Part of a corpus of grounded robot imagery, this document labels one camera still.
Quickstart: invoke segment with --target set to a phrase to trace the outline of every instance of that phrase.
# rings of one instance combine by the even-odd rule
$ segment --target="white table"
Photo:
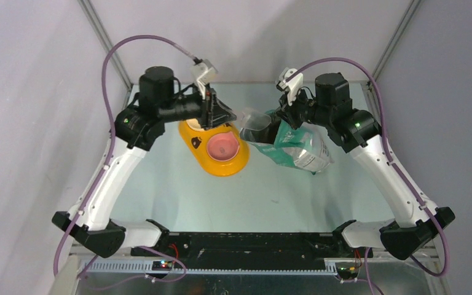
[[[275,109],[281,93],[273,84],[214,84],[218,97],[234,110]],[[358,109],[367,109],[360,84],[350,84]],[[247,166],[219,178],[205,172],[178,133],[166,125],[136,167],[113,209],[124,221],[154,219],[172,231],[330,232],[350,219],[393,218],[363,169],[335,146],[321,128],[335,163],[313,176],[280,167],[250,146]]]

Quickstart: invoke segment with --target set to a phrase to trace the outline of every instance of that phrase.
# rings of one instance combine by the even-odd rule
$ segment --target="robotic arm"
[[[296,69],[285,69],[277,88],[284,92],[275,114],[293,129],[304,122],[327,129],[334,144],[340,146],[368,172],[390,206],[395,220],[383,222],[349,221],[338,227],[340,235],[351,248],[361,246],[385,248],[394,257],[405,260],[438,233],[425,212],[433,212],[444,228],[455,215],[449,207],[438,208],[416,185],[388,143],[391,160],[382,146],[382,129],[372,114],[352,108],[348,81],[341,73],[322,74],[315,79],[316,95],[308,98],[301,89],[303,75],[288,79]],[[409,186],[396,172],[398,167],[425,202],[421,206]]]
[[[107,258],[120,248],[154,246],[160,238],[158,224],[111,220],[111,210],[135,167],[151,149],[156,138],[165,131],[164,123],[196,118],[204,129],[218,127],[236,119],[230,108],[218,100],[209,83],[217,70],[208,60],[191,68],[192,93],[187,88],[174,92],[175,77],[170,68],[155,66],[140,77],[140,92],[134,103],[122,110],[115,120],[116,144],[111,164],[99,164],[92,179],[101,169],[105,173],[93,191],[85,209],[79,211],[84,195],[68,212],[56,212],[52,222],[66,230],[78,214],[80,218],[70,232],[79,243],[97,255]]]

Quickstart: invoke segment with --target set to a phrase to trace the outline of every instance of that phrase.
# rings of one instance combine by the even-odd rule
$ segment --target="table surface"
[[[274,109],[280,97],[273,84],[213,87],[234,110]],[[130,100],[137,91],[136,85]],[[354,108],[368,109],[359,83],[350,84],[350,96]],[[166,124],[165,134],[127,181],[111,217],[154,219],[172,231],[191,232],[330,232],[350,219],[393,218],[369,175],[319,128],[335,161],[321,173],[280,167],[250,146],[247,166],[220,178],[200,167],[178,124]]]

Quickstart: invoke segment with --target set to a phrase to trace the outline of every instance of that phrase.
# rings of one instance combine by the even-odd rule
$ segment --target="white wall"
[[[77,1],[0,1],[0,294],[46,294],[62,231],[108,132],[105,56]],[[109,72],[119,110],[125,89]]]
[[[116,0],[92,1],[113,42],[159,34],[208,58],[221,82],[274,81],[286,67],[323,57],[352,58],[373,71],[409,0]],[[137,41],[119,50],[133,81],[148,65],[165,65],[191,80],[187,58],[169,45]],[[342,71],[366,80],[343,63],[307,71]]]
[[[472,2],[424,1],[380,77],[394,150],[457,219],[453,294],[472,294]]]

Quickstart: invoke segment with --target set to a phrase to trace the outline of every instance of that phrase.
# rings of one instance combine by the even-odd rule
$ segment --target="pink bowl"
[[[240,143],[232,132],[219,133],[207,142],[207,154],[216,161],[232,160],[240,150]]]

